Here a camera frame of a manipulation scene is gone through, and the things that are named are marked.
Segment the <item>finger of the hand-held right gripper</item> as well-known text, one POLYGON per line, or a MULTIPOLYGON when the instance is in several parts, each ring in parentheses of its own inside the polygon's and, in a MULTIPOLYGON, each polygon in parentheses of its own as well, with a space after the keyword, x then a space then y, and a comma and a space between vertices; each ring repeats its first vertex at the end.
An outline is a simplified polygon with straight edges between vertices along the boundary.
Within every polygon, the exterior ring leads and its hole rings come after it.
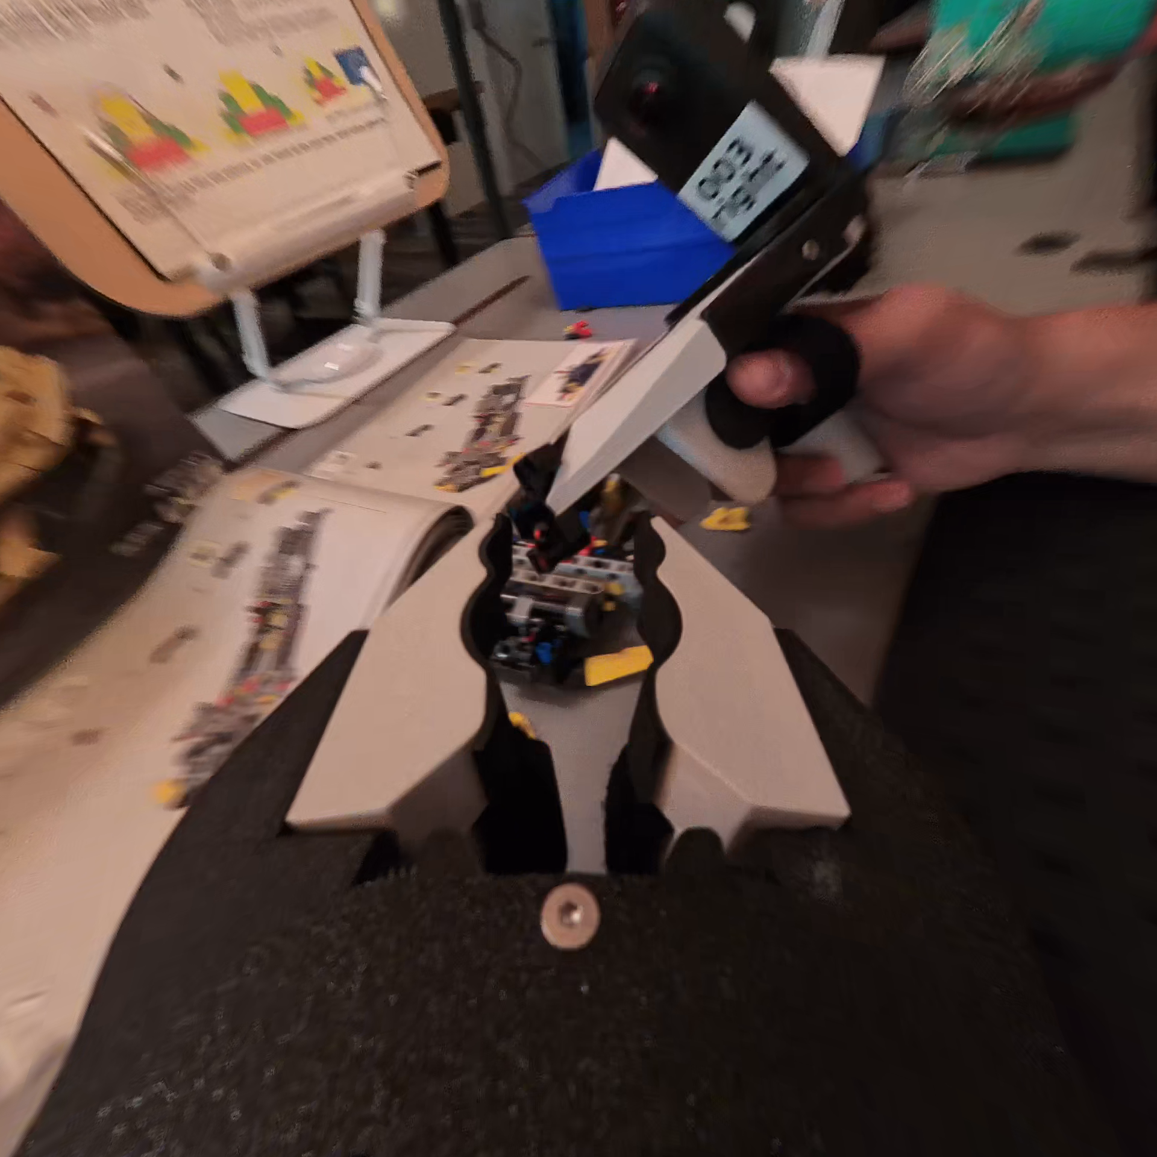
POLYGON ((666 522, 699 522, 713 508, 709 482, 657 438, 624 459, 621 475, 666 522))
POLYGON ((545 499, 549 511, 560 516, 571 510, 721 373, 726 361, 702 318, 673 325, 571 423, 545 499))

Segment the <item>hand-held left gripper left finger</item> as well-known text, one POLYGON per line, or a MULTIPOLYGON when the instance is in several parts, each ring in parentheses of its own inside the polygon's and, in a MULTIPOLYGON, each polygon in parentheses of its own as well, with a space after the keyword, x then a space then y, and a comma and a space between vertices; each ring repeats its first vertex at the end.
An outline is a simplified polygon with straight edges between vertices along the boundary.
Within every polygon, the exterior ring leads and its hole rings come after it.
POLYGON ((370 625, 285 815, 305 835, 388 832, 413 855, 465 833, 486 804, 472 746, 487 676, 467 645, 469 600, 487 578, 479 523, 370 625))

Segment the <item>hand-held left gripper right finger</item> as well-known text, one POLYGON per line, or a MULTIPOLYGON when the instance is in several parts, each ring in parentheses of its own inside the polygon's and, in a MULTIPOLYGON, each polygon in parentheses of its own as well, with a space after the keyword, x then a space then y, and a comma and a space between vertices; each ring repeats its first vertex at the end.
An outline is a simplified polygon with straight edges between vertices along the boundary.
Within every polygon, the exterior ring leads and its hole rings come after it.
POLYGON ((658 516, 635 536, 650 653, 632 716, 632 853, 692 829, 726 851, 764 829, 849 818, 771 621, 658 516))

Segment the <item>lego car chassis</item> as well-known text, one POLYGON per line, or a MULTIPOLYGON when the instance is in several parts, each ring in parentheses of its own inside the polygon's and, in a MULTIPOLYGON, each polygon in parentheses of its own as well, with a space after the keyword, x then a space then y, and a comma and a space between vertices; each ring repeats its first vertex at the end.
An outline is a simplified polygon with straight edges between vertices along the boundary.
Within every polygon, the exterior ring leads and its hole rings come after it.
POLYGON ((489 654, 497 673, 595 689, 624 683, 651 665, 637 627, 643 587, 633 556, 643 499, 614 472, 582 508, 589 543, 551 573, 535 573, 526 545, 515 537, 511 577, 501 592, 507 631, 489 654))

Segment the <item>person's right forearm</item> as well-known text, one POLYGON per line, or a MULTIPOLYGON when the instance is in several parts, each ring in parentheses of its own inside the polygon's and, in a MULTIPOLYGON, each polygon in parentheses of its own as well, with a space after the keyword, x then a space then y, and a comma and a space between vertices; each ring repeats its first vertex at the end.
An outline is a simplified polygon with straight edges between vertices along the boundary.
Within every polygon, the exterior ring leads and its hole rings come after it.
POLYGON ((1155 306, 1026 321, 1023 465, 1155 482, 1155 306))

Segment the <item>lego instruction booklet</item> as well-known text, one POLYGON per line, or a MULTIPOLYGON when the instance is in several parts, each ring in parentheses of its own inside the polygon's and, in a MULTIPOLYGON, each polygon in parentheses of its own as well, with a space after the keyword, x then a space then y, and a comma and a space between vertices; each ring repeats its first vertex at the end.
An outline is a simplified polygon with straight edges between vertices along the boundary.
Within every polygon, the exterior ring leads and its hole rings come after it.
POLYGON ((209 486, 140 591, 2 708, 2 1154, 111 939, 212 775, 351 634, 493 515, 641 340, 458 339, 337 432, 209 486))

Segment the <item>lego set box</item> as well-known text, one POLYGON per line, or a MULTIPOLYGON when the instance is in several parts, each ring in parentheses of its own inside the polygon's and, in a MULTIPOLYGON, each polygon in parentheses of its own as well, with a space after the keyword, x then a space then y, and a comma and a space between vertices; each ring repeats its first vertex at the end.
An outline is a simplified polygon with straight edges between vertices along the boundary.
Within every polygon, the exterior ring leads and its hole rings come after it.
POLYGON ((100 299, 1 209, 1 697, 143 584, 221 472, 159 324, 100 299))

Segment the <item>person's right hand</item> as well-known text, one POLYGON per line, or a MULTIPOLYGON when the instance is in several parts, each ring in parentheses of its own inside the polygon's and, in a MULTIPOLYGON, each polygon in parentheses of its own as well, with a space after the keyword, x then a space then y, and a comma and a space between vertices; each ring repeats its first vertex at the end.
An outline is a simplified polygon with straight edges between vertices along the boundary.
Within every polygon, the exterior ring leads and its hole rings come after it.
POLYGON ((851 482, 832 456, 781 456, 774 496, 787 522, 858 526, 1024 468, 1038 375, 1033 318, 920 284, 797 315, 855 344, 855 416, 884 471, 851 482))

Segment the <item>blue plastic bin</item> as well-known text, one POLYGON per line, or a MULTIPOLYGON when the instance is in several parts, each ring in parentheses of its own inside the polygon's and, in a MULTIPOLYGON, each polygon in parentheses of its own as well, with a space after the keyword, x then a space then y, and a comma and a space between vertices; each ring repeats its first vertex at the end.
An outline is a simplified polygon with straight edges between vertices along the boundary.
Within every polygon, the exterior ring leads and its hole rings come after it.
POLYGON ((658 182, 596 189, 596 150, 523 198, 562 311, 677 304, 732 257, 658 182))

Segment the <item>white paper bags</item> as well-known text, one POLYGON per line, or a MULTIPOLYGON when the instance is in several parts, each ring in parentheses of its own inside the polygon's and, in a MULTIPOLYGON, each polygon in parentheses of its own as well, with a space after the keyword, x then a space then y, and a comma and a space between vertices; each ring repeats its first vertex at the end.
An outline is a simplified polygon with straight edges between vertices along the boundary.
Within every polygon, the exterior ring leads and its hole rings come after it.
POLYGON ((870 142, 877 127, 870 111, 885 63, 884 55, 869 54, 786 56, 774 61, 771 73, 836 153, 870 169, 883 149, 870 142))

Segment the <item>white stand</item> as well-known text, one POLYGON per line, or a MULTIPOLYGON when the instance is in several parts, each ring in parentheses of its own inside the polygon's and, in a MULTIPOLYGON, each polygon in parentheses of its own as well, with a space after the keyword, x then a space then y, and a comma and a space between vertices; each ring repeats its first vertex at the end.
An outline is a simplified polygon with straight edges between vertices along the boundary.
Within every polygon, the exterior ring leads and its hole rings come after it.
POLYGON ((275 365, 270 358, 256 296, 256 271, 224 253, 206 252, 194 277, 206 288, 227 292, 249 379, 201 410, 299 431, 348 409, 373 387, 394 377, 418 357, 449 339, 456 325, 385 317, 381 273, 385 231, 374 227, 356 241, 356 289, 351 324, 294 357, 275 365))

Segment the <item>teal tote bag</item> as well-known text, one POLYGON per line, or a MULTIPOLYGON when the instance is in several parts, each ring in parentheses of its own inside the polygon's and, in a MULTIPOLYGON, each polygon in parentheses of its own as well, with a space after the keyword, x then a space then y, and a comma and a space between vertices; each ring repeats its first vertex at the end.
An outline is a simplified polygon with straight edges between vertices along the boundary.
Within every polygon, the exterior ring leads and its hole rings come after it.
POLYGON ((1049 161, 1075 111, 1143 54, 1154 1, 928 4, 899 99, 895 161, 907 172, 1049 161))

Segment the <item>instruction sheet on white stand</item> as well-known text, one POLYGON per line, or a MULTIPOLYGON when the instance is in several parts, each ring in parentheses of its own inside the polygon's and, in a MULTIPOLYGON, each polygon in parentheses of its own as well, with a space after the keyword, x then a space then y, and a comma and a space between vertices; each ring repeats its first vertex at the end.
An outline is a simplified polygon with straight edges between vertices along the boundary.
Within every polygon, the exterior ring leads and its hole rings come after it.
POLYGON ((439 201, 372 3, 1 4, 2 205, 80 282, 186 317, 439 201))

